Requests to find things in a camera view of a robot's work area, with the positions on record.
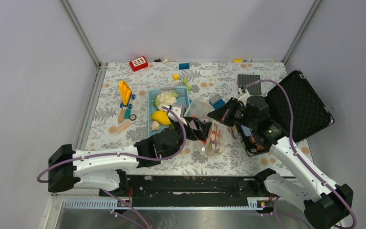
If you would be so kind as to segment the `clear polka dot zip bag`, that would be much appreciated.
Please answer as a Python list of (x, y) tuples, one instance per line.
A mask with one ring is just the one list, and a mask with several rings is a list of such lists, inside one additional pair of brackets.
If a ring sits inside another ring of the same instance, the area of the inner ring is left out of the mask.
[(225, 142), (221, 129), (218, 127), (217, 122), (208, 117), (210, 112), (214, 111), (214, 108), (200, 100), (192, 100), (185, 116), (194, 116), (198, 118), (203, 124), (205, 124), (205, 139), (197, 140), (193, 143), (196, 150), (207, 156), (217, 156), (224, 152)]

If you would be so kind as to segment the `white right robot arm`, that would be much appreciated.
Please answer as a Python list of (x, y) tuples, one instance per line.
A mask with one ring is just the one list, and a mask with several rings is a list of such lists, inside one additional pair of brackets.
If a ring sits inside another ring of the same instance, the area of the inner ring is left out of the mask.
[(338, 185), (305, 157), (289, 132), (272, 118), (264, 97), (250, 96), (247, 105), (231, 98), (224, 106), (209, 112), (208, 117), (226, 126), (248, 127), (256, 144), (285, 164), (299, 182), (295, 184), (272, 169), (265, 169), (255, 176), (256, 194), (282, 197), (303, 211), (315, 229), (336, 227), (351, 215), (352, 189), (347, 184)]

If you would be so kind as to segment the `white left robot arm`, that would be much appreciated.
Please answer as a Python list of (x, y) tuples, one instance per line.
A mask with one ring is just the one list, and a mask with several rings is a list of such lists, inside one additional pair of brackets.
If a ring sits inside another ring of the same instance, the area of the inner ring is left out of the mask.
[(48, 168), (37, 176), (37, 181), (47, 183), (50, 193), (81, 187), (125, 195), (129, 189), (125, 169), (159, 165), (180, 154), (187, 140), (204, 142), (212, 130), (212, 122), (194, 116), (180, 117), (168, 107), (163, 109), (167, 116), (175, 118), (173, 128), (117, 149), (86, 151), (74, 150), (71, 144), (62, 145), (49, 158)]

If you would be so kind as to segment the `toy garlic bulb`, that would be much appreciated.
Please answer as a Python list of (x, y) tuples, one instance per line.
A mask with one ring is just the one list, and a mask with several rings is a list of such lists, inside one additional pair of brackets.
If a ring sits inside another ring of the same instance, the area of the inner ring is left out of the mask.
[(161, 124), (158, 123), (157, 121), (152, 121), (151, 123), (151, 131), (157, 131), (160, 130), (161, 128)]

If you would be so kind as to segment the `yellow toy mango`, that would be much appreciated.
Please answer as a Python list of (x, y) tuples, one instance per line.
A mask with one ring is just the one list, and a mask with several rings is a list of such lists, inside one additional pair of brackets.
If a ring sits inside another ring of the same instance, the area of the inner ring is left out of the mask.
[(170, 125), (171, 124), (167, 111), (159, 111), (159, 110), (155, 111), (152, 114), (151, 119), (158, 122), (160, 125)]

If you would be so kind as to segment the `grey building baseplate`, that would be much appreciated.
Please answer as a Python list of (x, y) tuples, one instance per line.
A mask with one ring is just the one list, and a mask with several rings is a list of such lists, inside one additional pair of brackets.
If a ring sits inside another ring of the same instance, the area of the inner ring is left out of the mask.
[(243, 95), (245, 93), (249, 93), (250, 95), (262, 95), (260, 83), (248, 86), (249, 84), (259, 81), (260, 79), (260, 75), (239, 74), (237, 76), (238, 94)]

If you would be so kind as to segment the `blue grey brick stack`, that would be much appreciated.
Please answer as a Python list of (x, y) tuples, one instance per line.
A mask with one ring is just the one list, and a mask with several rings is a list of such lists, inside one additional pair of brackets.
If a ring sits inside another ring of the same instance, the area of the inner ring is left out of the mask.
[(223, 98), (220, 94), (212, 96), (208, 100), (208, 103), (214, 108), (214, 110), (218, 110), (225, 105), (225, 101), (223, 101)]

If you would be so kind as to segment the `black poker chip case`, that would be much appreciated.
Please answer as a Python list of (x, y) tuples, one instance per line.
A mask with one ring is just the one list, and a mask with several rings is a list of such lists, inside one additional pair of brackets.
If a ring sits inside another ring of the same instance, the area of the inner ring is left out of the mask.
[[(294, 115), (293, 140), (295, 143), (305, 140), (335, 122), (333, 116), (301, 70), (293, 70), (279, 84), (285, 89), (292, 105)], [(240, 95), (239, 100), (246, 104), (246, 100), (250, 96), (249, 93), (245, 93)], [(272, 118), (289, 131), (290, 112), (281, 89), (274, 86), (273, 89), (267, 92), (265, 98), (271, 103), (269, 106)], [(255, 142), (249, 128), (239, 127), (238, 125), (237, 128), (249, 156), (267, 153), (268, 150)]]

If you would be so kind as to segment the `toy cauliflower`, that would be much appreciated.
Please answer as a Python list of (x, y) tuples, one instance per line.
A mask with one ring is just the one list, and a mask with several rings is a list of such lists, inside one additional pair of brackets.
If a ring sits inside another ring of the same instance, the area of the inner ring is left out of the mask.
[(163, 92), (154, 98), (152, 104), (158, 110), (163, 110), (163, 107), (170, 107), (174, 103), (177, 103), (178, 96), (179, 94), (176, 91)]

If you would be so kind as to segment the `wooden block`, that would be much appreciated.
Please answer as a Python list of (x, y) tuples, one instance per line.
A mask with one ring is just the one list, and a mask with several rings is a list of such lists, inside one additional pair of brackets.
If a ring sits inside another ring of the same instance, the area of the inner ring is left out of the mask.
[(130, 121), (127, 121), (123, 124), (121, 124), (119, 127), (117, 127), (117, 133), (122, 133), (123, 131), (125, 131), (127, 128), (129, 128), (132, 125), (132, 123)]

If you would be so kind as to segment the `green toy piece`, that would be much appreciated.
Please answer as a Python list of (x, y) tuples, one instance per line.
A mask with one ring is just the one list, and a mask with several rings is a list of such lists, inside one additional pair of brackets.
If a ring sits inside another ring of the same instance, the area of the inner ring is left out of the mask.
[(189, 92), (191, 92), (191, 91), (193, 90), (193, 88), (192, 88), (192, 86), (191, 86), (191, 85), (189, 85), (189, 84), (188, 84), (188, 79), (187, 79), (187, 78), (185, 78), (185, 79), (183, 80), (183, 82), (184, 82), (184, 85), (185, 85), (185, 87), (187, 88), (187, 90), (188, 90)]

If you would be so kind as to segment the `yellow toy truck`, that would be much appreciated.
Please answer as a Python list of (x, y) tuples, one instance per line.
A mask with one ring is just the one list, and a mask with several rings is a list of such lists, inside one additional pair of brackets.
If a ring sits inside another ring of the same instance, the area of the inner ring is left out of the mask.
[(131, 104), (132, 100), (136, 99), (136, 95), (132, 93), (131, 88), (126, 83), (126, 81), (120, 81), (119, 83), (120, 94), (122, 98), (122, 102), (120, 103), (120, 108), (132, 109), (133, 105)]

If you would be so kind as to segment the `small yellow cube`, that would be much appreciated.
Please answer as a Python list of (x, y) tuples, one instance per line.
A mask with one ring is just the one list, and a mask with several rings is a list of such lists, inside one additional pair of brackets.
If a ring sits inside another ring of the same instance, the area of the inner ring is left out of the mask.
[(173, 75), (173, 79), (174, 79), (175, 81), (178, 81), (178, 80), (180, 79), (179, 74), (174, 74), (174, 75)]

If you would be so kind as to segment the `blue toy brick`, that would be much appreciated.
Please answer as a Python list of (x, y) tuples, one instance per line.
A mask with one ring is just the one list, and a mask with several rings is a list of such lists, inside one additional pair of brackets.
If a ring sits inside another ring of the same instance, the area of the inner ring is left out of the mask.
[(188, 62), (187, 63), (180, 63), (178, 65), (178, 68), (179, 68), (179, 70), (186, 70), (186, 69), (190, 68), (190, 64)]

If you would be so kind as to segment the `red white toy brick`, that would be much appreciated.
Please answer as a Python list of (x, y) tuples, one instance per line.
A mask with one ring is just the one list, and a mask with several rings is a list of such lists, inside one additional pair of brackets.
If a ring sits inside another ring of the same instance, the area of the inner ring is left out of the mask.
[(148, 67), (149, 63), (144, 56), (141, 56), (137, 59), (130, 61), (129, 65), (130, 65), (132, 71), (136, 72), (138, 70)]

